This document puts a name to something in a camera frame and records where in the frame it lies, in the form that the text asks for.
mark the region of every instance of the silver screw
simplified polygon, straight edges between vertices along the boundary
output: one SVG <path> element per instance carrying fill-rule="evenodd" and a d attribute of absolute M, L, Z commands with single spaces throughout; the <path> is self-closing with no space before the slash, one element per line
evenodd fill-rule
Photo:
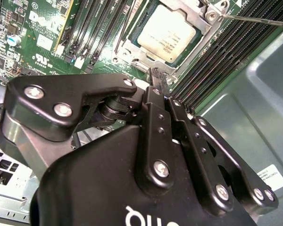
<path fill-rule="evenodd" d="M 31 99 L 41 99 L 44 96 L 43 90 L 34 86 L 25 88 L 24 93 Z"/>
<path fill-rule="evenodd" d="M 203 125 L 203 126 L 206 126 L 206 125 L 207 125 L 206 122 L 205 122 L 203 119 L 199 119 L 199 122 L 200 122 L 200 124 Z"/>
<path fill-rule="evenodd" d="M 258 199 L 264 200 L 264 196 L 263 196 L 262 192 L 261 192 L 258 188 L 255 188 L 255 189 L 254 189 L 254 193 L 255 193 L 255 195 L 256 195 L 256 197 L 257 197 Z"/>
<path fill-rule="evenodd" d="M 173 100 L 176 106 L 180 106 L 180 103 L 177 100 Z"/>
<path fill-rule="evenodd" d="M 71 108 L 66 104 L 57 104 L 53 109 L 55 113 L 61 117 L 69 117 L 70 115 L 72 115 Z"/>
<path fill-rule="evenodd" d="M 154 163 L 154 170 L 162 178 L 169 176 L 169 169 L 162 161 L 156 161 Z"/>
<path fill-rule="evenodd" d="M 153 92 L 157 95 L 160 95 L 160 91 L 157 88 L 153 88 Z"/>
<path fill-rule="evenodd" d="M 125 83 L 127 86 L 133 86 L 132 82 L 131 82 L 129 79 L 124 79 L 124 83 Z"/>
<path fill-rule="evenodd" d="M 209 22 L 213 22 L 215 21 L 217 18 L 217 13 L 215 11 L 209 11 L 207 12 L 206 14 L 206 19 L 209 21 Z"/>
<path fill-rule="evenodd" d="M 264 192 L 265 192 L 266 196 L 269 198 L 269 200 L 271 200 L 271 201 L 275 200 L 273 195 L 272 195 L 272 193 L 270 191 L 264 190 Z"/>
<path fill-rule="evenodd" d="M 216 185 L 216 191 L 220 198 L 227 201 L 229 199 L 228 192 L 222 185 Z"/>

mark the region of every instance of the white sticker on board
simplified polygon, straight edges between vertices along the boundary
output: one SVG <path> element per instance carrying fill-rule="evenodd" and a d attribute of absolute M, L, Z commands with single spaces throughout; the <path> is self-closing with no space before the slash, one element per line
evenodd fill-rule
<path fill-rule="evenodd" d="M 283 187 L 283 176 L 275 165 L 270 165 L 257 174 L 273 191 Z"/>
<path fill-rule="evenodd" d="M 38 37 L 38 40 L 37 40 L 37 46 L 40 46 L 40 47 L 50 51 L 52 43 L 53 43 L 53 40 L 45 37 L 44 35 L 39 34 L 39 37 Z"/>
<path fill-rule="evenodd" d="M 30 19 L 31 21 L 34 21 L 34 22 L 38 22 L 39 16 L 35 12 L 30 11 L 28 19 Z"/>

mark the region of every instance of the white label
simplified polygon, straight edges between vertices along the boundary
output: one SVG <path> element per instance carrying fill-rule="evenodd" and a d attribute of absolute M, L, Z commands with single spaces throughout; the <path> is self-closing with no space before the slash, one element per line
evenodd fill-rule
<path fill-rule="evenodd" d="M 34 22 L 38 22 L 39 16 L 35 12 L 30 11 L 28 19 L 30 19 L 31 21 L 34 21 Z"/>
<path fill-rule="evenodd" d="M 51 50 L 53 41 L 41 34 L 39 34 L 38 41 L 37 41 L 37 46 L 40 46 L 44 49 L 47 49 L 48 51 Z"/>
<path fill-rule="evenodd" d="M 280 174 L 275 165 L 270 165 L 257 174 L 268 186 L 272 188 L 273 191 L 283 187 L 283 176 Z"/>

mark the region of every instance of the capacitor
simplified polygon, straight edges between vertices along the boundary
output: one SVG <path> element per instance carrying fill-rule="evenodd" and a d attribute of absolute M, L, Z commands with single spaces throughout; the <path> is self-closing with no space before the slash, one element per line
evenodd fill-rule
<path fill-rule="evenodd" d="M 8 37 L 8 44 L 12 47 L 19 45 L 21 43 L 21 38 L 19 35 L 13 34 Z"/>

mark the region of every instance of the motherboard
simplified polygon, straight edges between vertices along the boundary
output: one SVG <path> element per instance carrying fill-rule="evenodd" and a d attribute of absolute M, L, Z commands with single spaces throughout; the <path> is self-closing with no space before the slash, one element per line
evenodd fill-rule
<path fill-rule="evenodd" d="M 0 84 L 82 73 L 145 81 L 158 68 L 195 108 L 275 29 L 222 14 L 283 20 L 283 0 L 3 0 Z"/>

